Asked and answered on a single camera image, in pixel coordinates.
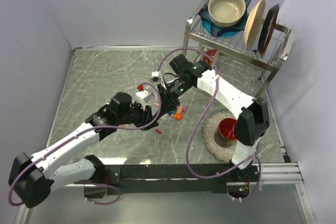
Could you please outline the orange highlighter cap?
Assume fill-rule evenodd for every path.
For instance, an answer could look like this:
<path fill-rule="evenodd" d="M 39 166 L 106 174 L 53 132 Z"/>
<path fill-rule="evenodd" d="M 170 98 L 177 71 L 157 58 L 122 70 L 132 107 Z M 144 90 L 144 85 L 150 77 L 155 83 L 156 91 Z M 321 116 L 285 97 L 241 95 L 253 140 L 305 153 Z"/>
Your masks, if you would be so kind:
<path fill-rule="evenodd" d="M 176 120 L 180 120 L 182 118 L 182 115 L 181 114 L 174 114 L 174 118 Z"/>

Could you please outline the steel dish rack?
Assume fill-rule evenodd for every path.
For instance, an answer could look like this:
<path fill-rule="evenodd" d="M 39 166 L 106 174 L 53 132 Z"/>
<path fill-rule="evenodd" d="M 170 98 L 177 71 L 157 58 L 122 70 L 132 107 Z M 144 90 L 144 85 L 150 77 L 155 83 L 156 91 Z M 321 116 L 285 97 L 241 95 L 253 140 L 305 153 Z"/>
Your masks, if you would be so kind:
<path fill-rule="evenodd" d="M 289 57 L 297 31 L 276 22 L 266 54 L 262 57 L 256 49 L 249 51 L 246 48 L 242 32 L 232 38 L 217 38 L 205 31 L 198 13 L 208 2 L 201 0 L 187 19 L 182 46 L 187 47 L 193 40 L 198 43 L 199 50 L 216 49 L 222 57 L 259 70 L 258 79 L 262 84 L 255 97 L 260 97 Z"/>

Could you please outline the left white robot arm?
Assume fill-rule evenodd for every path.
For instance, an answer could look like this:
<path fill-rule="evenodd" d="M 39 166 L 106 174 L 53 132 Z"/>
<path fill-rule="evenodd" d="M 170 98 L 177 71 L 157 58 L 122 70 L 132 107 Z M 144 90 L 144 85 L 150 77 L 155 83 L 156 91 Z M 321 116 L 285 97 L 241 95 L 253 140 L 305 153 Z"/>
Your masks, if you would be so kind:
<path fill-rule="evenodd" d="M 163 99 L 156 95 L 158 110 L 152 114 L 150 91 L 139 91 L 133 99 L 119 92 L 109 103 L 91 114 L 77 129 L 57 143 L 28 156 L 15 157 L 9 176 L 8 203 L 33 208 L 52 192 L 75 182 L 109 188 L 104 163 L 94 155 L 68 164 L 77 153 L 95 145 L 117 130 L 148 130 L 157 126 Z"/>

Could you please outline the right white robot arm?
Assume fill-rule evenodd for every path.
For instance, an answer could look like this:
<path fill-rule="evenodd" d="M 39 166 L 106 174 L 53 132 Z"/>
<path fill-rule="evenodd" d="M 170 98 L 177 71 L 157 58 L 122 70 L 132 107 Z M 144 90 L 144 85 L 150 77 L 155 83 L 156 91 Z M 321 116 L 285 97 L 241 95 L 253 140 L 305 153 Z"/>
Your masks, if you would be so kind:
<path fill-rule="evenodd" d="M 248 168 L 255 156 L 261 138 L 269 128 L 267 101 L 255 99 L 231 85 L 218 75 L 216 65 L 200 60 L 192 63 L 183 54 L 173 58 L 170 63 L 178 78 L 173 82 L 159 86 L 162 104 L 169 101 L 170 106 L 177 105 L 179 96 L 195 87 L 221 103 L 237 121 L 234 134 L 237 139 L 235 152 L 230 160 L 231 178 L 242 181 L 248 175 Z"/>

